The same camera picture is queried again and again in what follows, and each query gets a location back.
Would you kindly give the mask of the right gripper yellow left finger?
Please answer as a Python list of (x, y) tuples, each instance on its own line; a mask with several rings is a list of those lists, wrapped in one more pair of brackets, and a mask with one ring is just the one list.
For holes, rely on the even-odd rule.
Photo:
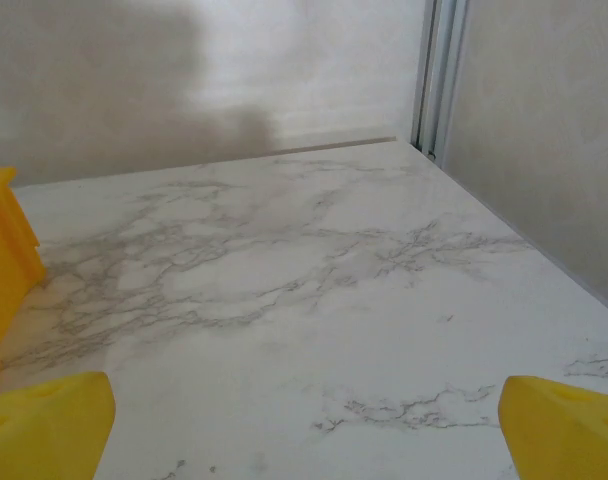
[(0, 394), (0, 479), (92, 479), (115, 411), (103, 372)]

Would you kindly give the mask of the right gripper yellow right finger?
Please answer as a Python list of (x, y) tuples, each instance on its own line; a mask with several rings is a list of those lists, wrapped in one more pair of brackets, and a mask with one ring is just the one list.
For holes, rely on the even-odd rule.
[(511, 376), (499, 424), (521, 479), (608, 479), (608, 395)]

